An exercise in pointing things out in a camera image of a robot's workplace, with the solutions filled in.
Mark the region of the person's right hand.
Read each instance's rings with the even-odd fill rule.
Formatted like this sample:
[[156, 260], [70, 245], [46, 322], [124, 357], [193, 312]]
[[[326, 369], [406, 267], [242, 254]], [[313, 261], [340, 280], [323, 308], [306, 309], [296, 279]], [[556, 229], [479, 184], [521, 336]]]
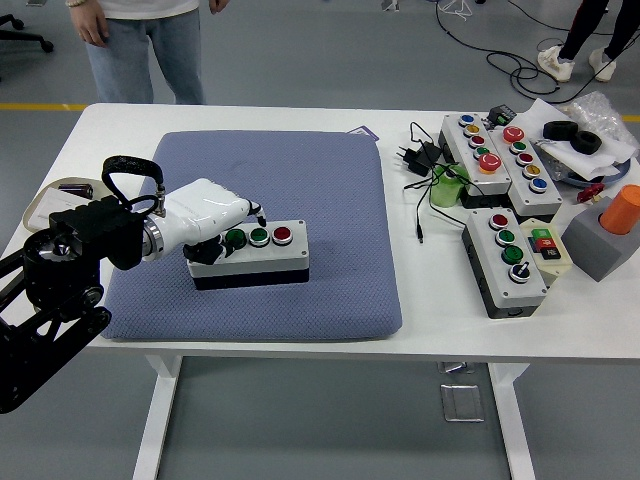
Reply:
[[80, 39], [89, 45], [105, 48], [109, 31], [100, 3], [97, 0], [68, 1], [67, 8]]

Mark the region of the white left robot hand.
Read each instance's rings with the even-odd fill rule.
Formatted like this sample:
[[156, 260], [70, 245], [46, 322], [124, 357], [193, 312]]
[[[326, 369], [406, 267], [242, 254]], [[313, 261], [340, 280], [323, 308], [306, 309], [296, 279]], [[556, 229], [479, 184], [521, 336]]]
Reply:
[[145, 220], [143, 258], [167, 256], [177, 246], [195, 246], [219, 236], [255, 216], [267, 225], [262, 206], [239, 197], [211, 180], [200, 178], [168, 194], [161, 213]]

